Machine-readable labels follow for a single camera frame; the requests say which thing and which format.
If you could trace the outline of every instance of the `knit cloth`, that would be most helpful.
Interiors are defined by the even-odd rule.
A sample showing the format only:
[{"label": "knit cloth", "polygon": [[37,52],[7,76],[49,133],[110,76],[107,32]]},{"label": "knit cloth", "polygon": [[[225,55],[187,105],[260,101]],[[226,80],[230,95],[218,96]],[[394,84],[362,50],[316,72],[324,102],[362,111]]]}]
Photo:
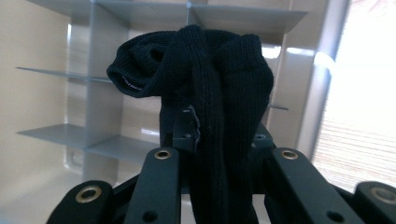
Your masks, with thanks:
[{"label": "knit cloth", "polygon": [[120,46],[107,74],[124,94],[162,97],[162,146],[177,112],[194,107],[201,137],[190,193],[198,224],[258,223],[248,154],[274,77],[257,36],[196,25],[140,35]]}]

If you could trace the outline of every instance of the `white shelf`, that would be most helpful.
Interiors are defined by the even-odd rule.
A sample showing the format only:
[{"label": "white shelf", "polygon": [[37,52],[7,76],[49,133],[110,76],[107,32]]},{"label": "white shelf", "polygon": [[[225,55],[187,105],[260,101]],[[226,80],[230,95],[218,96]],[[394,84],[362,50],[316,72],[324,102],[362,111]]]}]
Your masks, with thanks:
[{"label": "white shelf", "polygon": [[284,35],[306,15],[303,11],[251,7],[196,5],[191,8],[206,29],[238,34]]},{"label": "white shelf", "polygon": [[37,72],[37,73],[52,75],[52,76],[57,76],[57,77],[70,77],[73,79],[79,79],[79,80],[84,80],[84,81],[98,81],[98,82],[112,83],[108,77],[88,77],[87,75],[79,74],[79,73],[66,73],[66,72],[60,72],[60,71],[27,68],[27,67],[17,67],[17,68],[21,69],[21,70]]},{"label": "white shelf", "polygon": [[57,124],[19,132],[26,136],[81,149],[84,152],[106,156],[120,161],[143,165],[147,153],[159,147],[159,144],[116,135],[100,143],[87,146],[85,129],[72,124]]}]

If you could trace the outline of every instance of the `screw hole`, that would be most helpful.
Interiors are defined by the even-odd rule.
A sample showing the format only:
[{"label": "screw hole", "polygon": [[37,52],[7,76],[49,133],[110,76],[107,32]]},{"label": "screw hole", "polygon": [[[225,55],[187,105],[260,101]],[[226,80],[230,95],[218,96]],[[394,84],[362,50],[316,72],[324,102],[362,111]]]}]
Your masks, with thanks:
[{"label": "screw hole", "polygon": [[153,222],[157,220],[158,214],[156,211],[147,211],[143,214],[143,221],[144,222]]},{"label": "screw hole", "polygon": [[81,194],[81,198],[83,198],[83,199],[91,198],[91,197],[93,197],[93,195],[95,195],[95,193],[96,193],[96,190],[88,189],[87,191],[85,191]]},{"label": "screw hole", "polygon": [[338,222],[338,223],[344,222],[344,217],[337,212],[329,211],[327,212],[327,217],[333,222]]},{"label": "screw hole", "polygon": [[264,139],[266,136],[264,135],[264,134],[256,134],[256,136],[255,136],[255,138],[256,139],[258,139],[258,140],[262,140],[262,139]]},{"label": "screw hole", "polygon": [[169,157],[171,157],[171,152],[168,150],[160,150],[155,153],[155,158],[157,158],[158,160],[166,160]]}]

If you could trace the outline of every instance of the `white wall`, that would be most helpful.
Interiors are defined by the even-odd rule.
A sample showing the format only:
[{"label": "white wall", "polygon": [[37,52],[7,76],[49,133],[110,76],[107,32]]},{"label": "white wall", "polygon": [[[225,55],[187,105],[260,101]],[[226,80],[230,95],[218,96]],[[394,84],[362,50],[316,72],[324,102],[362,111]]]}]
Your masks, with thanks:
[{"label": "white wall", "polygon": [[27,1],[0,1],[0,210],[3,212],[8,203],[26,190],[44,185],[44,179],[56,175],[56,169],[63,166],[64,147],[17,132],[64,122],[66,79],[15,67],[64,70],[67,23],[67,17]]}]

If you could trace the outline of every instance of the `shelving unit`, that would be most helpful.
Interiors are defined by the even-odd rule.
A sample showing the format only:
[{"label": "shelving unit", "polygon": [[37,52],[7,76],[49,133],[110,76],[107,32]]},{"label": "shelving unit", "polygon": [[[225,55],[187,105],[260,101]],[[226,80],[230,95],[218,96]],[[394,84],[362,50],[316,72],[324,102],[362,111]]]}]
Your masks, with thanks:
[{"label": "shelving unit", "polygon": [[[276,76],[272,109],[266,126],[282,147],[313,146],[319,120],[307,121],[309,113],[323,107],[314,94],[325,95],[329,74],[317,52],[334,57],[341,33],[347,0],[246,1],[244,6],[225,1],[111,1],[111,0],[29,0],[70,17],[66,71],[18,67],[58,77],[68,85],[67,123],[37,127],[20,134],[81,150],[83,180],[103,179],[115,184],[118,162],[141,164],[145,155],[159,146],[157,98],[143,100],[122,95],[106,76],[117,48],[130,38],[147,32],[178,30],[189,24],[205,29],[227,30],[240,35],[255,34],[267,46],[281,47],[279,55],[266,60]],[[336,18],[335,24],[326,23]],[[289,48],[310,50],[296,54]],[[301,132],[310,130],[302,139]],[[307,148],[298,148],[306,154]],[[106,173],[98,167],[106,167]]]}]

